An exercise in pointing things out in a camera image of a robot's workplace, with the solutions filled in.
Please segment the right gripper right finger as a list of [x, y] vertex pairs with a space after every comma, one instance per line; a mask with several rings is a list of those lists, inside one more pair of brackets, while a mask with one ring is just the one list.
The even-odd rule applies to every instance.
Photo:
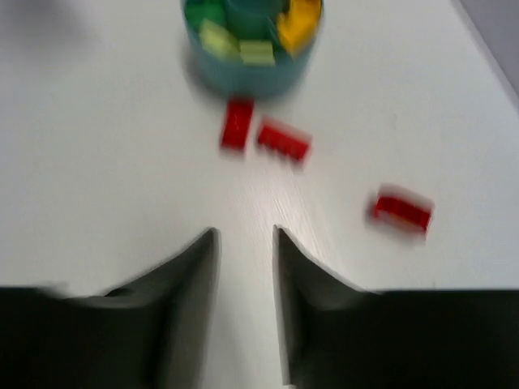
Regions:
[[364, 291], [273, 232], [283, 383], [292, 388], [515, 388], [514, 289]]

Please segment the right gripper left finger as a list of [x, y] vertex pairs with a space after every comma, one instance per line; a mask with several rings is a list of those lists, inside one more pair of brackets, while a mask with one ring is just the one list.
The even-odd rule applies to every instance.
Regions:
[[197, 388], [220, 264], [220, 234], [101, 295], [1, 289], [4, 388]]

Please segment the red arched lego brick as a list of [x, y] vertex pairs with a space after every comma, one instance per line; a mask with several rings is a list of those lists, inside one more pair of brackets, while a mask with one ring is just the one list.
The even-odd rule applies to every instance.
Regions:
[[373, 220], [384, 222], [402, 232], [426, 236], [435, 204], [402, 186], [383, 184], [369, 207]]

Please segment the red long lego brick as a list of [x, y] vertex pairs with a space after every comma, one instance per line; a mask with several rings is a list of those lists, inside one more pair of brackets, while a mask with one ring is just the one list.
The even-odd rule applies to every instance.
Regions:
[[260, 147], [302, 163], [311, 148], [311, 136], [272, 118], [263, 118], [259, 124], [256, 143]]

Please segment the light green curved lego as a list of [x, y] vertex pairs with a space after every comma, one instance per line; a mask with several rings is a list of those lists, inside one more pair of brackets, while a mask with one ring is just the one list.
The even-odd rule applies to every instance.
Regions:
[[238, 42], [240, 57], [248, 66], [275, 66], [271, 41], [246, 41]]

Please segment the light green square lego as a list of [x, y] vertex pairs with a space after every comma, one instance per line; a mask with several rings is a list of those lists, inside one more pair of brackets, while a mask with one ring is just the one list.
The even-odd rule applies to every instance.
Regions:
[[234, 60], [240, 56], [237, 39], [221, 25], [204, 19], [199, 29], [203, 48], [222, 59]]

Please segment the orange square lego brick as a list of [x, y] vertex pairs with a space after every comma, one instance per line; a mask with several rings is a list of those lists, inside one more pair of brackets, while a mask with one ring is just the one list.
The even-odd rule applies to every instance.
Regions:
[[277, 16], [277, 35], [283, 49], [295, 57], [313, 40], [319, 27], [321, 1], [292, 0], [289, 9]]

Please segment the green lego plate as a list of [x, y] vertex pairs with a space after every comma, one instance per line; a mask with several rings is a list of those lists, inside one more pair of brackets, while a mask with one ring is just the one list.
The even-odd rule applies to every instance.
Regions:
[[226, 26], [223, 2], [218, 0], [186, 1], [184, 15], [189, 25], [198, 30], [206, 19], [215, 24]]

